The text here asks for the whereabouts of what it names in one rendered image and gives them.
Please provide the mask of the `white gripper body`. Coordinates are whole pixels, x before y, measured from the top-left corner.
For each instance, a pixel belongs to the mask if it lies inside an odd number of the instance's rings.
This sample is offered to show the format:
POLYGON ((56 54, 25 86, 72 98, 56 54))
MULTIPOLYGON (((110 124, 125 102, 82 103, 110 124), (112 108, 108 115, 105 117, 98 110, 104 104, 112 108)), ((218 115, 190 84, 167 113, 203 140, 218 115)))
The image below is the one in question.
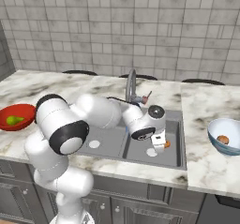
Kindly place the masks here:
POLYGON ((164 143, 154 143, 154 148, 158 154, 161 154, 165 150, 165 144, 164 143))

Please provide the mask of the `grey steel sink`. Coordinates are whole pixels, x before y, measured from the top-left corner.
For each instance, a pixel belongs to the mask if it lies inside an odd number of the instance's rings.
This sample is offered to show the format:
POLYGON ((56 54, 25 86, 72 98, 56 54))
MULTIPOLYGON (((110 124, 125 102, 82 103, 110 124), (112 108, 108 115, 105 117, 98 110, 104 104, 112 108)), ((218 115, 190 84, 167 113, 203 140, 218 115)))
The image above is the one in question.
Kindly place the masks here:
POLYGON ((90 127, 87 139, 77 154, 185 171, 187 164, 183 134, 182 112, 166 110, 166 140, 171 146, 160 154, 155 152, 150 139, 131 139, 123 120, 112 129, 90 127))

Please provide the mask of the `grey panel under sink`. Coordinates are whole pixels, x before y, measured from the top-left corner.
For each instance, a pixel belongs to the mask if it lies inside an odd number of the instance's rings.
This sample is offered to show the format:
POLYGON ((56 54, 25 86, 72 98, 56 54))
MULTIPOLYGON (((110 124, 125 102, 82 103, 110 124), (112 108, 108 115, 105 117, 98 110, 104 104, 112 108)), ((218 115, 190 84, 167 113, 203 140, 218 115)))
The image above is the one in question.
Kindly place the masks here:
POLYGON ((151 201, 186 205, 199 205, 203 199, 203 194, 199 192, 99 175, 95 176, 94 189, 146 198, 151 201))

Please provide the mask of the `grey sink faucet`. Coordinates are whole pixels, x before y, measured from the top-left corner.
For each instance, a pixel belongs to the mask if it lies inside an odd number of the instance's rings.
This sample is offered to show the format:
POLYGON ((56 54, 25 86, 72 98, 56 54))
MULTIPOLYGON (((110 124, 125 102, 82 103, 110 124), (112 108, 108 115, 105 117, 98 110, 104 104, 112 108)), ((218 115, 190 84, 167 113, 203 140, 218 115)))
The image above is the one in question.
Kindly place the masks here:
POLYGON ((127 76, 127 87, 126 87, 126 101, 132 103, 142 103, 146 104, 151 93, 147 96, 138 96, 136 94, 136 79, 141 78, 145 80, 152 80, 151 76, 137 74, 136 70, 133 68, 127 76))

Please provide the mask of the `blue and white bowl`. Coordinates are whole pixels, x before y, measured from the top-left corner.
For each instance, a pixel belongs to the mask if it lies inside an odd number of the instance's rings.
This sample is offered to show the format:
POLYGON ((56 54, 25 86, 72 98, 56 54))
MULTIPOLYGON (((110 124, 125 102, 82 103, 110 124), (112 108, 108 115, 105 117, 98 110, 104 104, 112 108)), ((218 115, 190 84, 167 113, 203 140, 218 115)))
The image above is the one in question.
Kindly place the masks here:
POLYGON ((210 142, 221 154, 240 156, 240 121, 231 118, 215 119, 209 123, 207 133, 210 142), (220 135, 229 138, 228 145, 217 140, 220 135))

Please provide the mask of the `red bowl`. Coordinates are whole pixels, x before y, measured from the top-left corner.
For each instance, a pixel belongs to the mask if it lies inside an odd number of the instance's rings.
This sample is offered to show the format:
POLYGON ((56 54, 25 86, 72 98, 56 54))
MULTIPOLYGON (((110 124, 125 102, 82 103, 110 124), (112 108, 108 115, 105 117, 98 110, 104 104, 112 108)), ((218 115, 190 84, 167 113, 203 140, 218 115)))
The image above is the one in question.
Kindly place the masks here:
POLYGON ((30 104, 14 104, 0 110, 0 129, 5 131, 17 131, 28 127, 35 119, 36 108, 30 104), (15 126, 7 124, 7 118, 11 115, 23 117, 24 120, 15 126))

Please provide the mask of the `green pear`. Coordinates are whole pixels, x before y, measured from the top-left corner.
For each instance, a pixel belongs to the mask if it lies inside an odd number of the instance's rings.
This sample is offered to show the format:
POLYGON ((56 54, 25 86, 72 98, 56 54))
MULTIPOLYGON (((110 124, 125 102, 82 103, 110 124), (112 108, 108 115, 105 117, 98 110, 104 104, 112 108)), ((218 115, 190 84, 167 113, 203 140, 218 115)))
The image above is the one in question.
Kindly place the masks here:
POLYGON ((23 121, 24 118, 23 117, 19 117, 19 116, 15 116, 15 115, 11 115, 7 118, 7 124, 9 126, 15 126, 18 123, 20 123, 21 121, 23 121))

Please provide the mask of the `grey cupboard door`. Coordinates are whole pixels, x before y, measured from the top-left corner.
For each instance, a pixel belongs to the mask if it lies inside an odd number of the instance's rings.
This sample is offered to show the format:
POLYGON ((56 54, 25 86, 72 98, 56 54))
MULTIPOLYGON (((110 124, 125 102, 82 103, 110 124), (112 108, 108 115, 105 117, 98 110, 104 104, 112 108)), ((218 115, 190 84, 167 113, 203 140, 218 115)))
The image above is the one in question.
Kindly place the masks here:
MULTIPOLYGON (((48 220, 51 221, 58 213, 56 204, 56 193, 49 192, 45 205, 48 220)), ((92 216, 96 224, 112 224, 111 202, 110 198, 96 192, 91 192, 88 196, 82 199, 82 205, 85 210, 92 216), (105 204, 105 209, 100 209, 101 204, 105 204)))
POLYGON ((198 214, 170 207, 112 198, 112 224, 196 224, 198 214))
POLYGON ((8 179, 0 179, 0 218, 16 224, 48 224, 34 185, 8 179))

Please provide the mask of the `dark dishwasher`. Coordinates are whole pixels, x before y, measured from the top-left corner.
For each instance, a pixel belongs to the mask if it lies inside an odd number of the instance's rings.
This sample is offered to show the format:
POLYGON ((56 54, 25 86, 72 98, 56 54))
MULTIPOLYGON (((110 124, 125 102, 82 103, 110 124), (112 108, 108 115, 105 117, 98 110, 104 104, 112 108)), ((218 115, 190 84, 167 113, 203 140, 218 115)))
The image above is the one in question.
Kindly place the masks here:
POLYGON ((240 224, 240 209, 219 204, 207 194, 197 224, 240 224))

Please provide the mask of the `grey drawer front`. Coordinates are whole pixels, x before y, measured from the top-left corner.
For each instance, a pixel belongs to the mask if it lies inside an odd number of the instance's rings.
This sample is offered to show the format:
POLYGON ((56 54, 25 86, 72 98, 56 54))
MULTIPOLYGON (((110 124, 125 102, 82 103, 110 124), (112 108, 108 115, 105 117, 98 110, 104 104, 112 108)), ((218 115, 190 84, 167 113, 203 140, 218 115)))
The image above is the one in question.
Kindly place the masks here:
POLYGON ((27 164, 0 159, 0 176, 30 181, 32 174, 27 164))

